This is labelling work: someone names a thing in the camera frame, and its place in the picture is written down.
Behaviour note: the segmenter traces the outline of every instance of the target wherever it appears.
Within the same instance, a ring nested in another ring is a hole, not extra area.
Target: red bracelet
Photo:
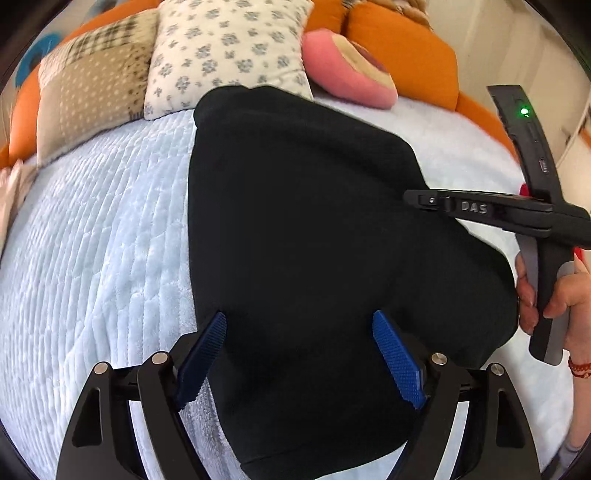
[[[591,377],[591,363],[577,365],[573,363],[573,359],[569,357],[569,368],[576,378],[589,378]],[[583,375],[577,375],[575,372],[584,372]]]
[[[573,377],[575,377],[575,378],[588,379],[589,377],[591,377],[591,372],[585,372],[583,375],[576,374],[576,373],[574,373],[574,371],[571,371],[571,373],[573,374]]]

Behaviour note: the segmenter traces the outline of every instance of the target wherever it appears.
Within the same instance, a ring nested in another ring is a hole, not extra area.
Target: black cloth
[[[373,312],[479,367],[517,328],[506,259],[403,204],[427,186],[396,135],[273,87],[213,90],[194,118],[191,283],[199,326],[228,317],[209,382],[242,469],[311,480],[392,452],[417,413]]]

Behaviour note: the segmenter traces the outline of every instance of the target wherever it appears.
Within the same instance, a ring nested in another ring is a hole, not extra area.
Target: human hand
[[[534,288],[527,280],[521,254],[515,259],[517,295],[519,295],[519,325],[531,335],[538,324]],[[574,258],[574,274],[559,278],[554,293],[544,309],[545,318],[556,318],[570,307],[570,326],[564,341],[575,364],[591,363],[591,275],[587,266]]]

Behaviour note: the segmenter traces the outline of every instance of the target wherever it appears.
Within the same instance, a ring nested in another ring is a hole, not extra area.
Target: gray handle
[[[539,259],[537,241],[529,236],[516,235],[519,248],[521,249],[521,256],[525,262],[525,269],[527,271],[527,278],[530,284],[534,287],[536,297],[538,294],[539,285]],[[557,272],[556,280],[565,275],[574,273],[574,262],[569,261],[564,263]],[[546,305],[538,305],[538,312],[543,311]],[[547,346],[544,354],[540,357],[535,356],[539,360],[550,364],[559,365],[563,357],[564,339],[569,329],[570,323],[570,308],[560,316],[551,321],[550,333],[547,338]]]

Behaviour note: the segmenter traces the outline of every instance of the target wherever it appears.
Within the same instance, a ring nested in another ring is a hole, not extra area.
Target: metal bolt
[[[431,362],[437,365],[445,365],[447,363],[447,357],[442,353],[434,353],[431,356]]]
[[[505,369],[502,365],[499,364],[492,364],[491,372],[493,372],[497,377],[502,377],[503,375],[505,375]]]
[[[102,375],[109,369],[109,365],[105,362],[101,362],[95,365],[95,374]]]
[[[152,355],[152,363],[154,365],[162,365],[168,360],[168,354],[166,352],[157,352]]]

